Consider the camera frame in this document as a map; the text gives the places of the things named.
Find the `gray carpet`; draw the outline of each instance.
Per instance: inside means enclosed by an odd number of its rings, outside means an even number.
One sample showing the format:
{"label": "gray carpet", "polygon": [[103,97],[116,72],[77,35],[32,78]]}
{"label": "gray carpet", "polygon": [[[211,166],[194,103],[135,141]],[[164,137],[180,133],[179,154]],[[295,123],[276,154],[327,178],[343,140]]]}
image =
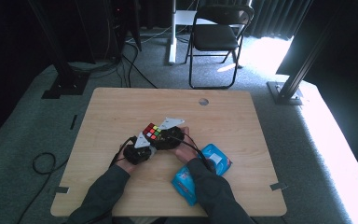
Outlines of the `gray carpet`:
{"label": "gray carpet", "polygon": [[[252,94],[277,176],[288,186],[282,191],[288,211],[284,217],[255,217],[255,220],[260,224],[351,223],[300,116],[301,107],[275,105],[269,94],[267,81],[287,79],[286,76],[275,76],[287,47],[281,51],[263,51],[261,48],[288,45],[280,39],[265,41],[261,44],[260,39],[246,39],[241,56],[243,68],[230,90]],[[168,65],[169,43],[167,38],[144,42],[135,65],[159,88],[189,89],[188,64],[182,64],[186,43],[178,41],[176,64]],[[133,60],[133,47],[126,46],[124,55]],[[73,64],[85,69],[91,67],[84,63]],[[223,72],[217,76],[214,70],[228,64],[202,58],[198,59],[194,69],[206,69],[202,77],[211,76],[207,84],[218,83],[228,81],[230,75],[224,76]],[[34,158],[42,152],[50,152],[56,157],[56,167],[63,163],[71,153],[93,90],[97,87],[129,86],[129,81],[124,81],[129,70],[130,64],[123,60],[110,71],[93,73],[83,95],[63,95],[55,100],[41,99],[57,76],[54,67],[48,67],[34,79],[0,130],[0,223],[17,223],[22,211],[47,179],[47,175],[39,175],[33,170]],[[134,68],[131,70],[131,86],[153,88]],[[303,82],[301,88],[319,94],[317,88],[309,83]],[[71,127],[74,115],[77,119]],[[36,166],[46,172],[51,164],[52,158],[43,156],[37,160]],[[64,217],[53,217],[49,212],[54,197],[51,190],[59,185],[63,171],[61,168],[51,175],[21,223],[65,221]]]}

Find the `long-sleeved shirt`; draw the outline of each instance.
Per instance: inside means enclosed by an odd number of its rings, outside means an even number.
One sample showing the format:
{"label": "long-sleeved shirt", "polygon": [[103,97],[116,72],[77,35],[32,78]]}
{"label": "long-sleeved shirt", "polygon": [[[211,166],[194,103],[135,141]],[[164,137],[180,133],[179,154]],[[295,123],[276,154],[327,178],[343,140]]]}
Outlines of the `long-sleeved shirt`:
{"label": "long-sleeved shirt", "polygon": [[[200,159],[189,161],[187,167],[196,186],[197,200],[211,224],[254,223],[235,201],[224,177],[207,170]],[[90,221],[111,224],[111,210],[123,194],[129,178],[126,171],[113,165],[89,187],[83,203],[69,216],[67,224]]]}

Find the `wipes packet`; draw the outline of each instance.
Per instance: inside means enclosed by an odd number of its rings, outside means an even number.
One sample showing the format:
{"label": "wipes packet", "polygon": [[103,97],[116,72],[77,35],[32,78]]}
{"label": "wipes packet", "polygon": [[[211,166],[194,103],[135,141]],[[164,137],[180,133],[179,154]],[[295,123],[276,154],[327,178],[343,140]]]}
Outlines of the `wipes packet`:
{"label": "wipes packet", "polygon": [[[223,175],[231,166],[231,160],[214,144],[202,149],[205,158],[212,161],[217,175]],[[183,166],[172,180],[173,187],[186,199],[190,206],[197,203],[196,187],[190,171]]]}

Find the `person's right arm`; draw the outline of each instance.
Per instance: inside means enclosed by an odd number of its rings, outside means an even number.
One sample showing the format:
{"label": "person's right arm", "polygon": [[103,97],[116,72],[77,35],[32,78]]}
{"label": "person's right arm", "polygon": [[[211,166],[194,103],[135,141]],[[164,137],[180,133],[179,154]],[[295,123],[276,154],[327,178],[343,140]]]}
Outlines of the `person's right arm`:
{"label": "person's right arm", "polygon": [[[189,129],[185,127],[182,131],[185,133],[184,141],[192,144],[188,137]],[[235,201],[225,178],[209,171],[193,148],[181,144],[172,152],[189,169],[196,186],[197,201],[207,213],[211,224],[254,223]]]}

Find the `table top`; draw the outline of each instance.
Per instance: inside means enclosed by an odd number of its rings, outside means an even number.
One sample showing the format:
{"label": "table top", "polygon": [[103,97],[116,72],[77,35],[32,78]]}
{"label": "table top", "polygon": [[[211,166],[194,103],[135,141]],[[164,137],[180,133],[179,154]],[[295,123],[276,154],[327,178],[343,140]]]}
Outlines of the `table top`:
{"label": "table top", "polygon": [[[286,205],[262,133],[252,97],[247,91],[98,88],[83,119],[60,187],[51,206],[56,217],[77,209],[90,185],[102,175],[118,148],[149,123],[184,119],[199,148],[212,143],[232,161],[223,175],[237,202],[252,217],[282,216]],[[189,206],[171,181],[183,166],[169,151],[158,151],[132,173],[113,209],[124,217],[206,216]]]}

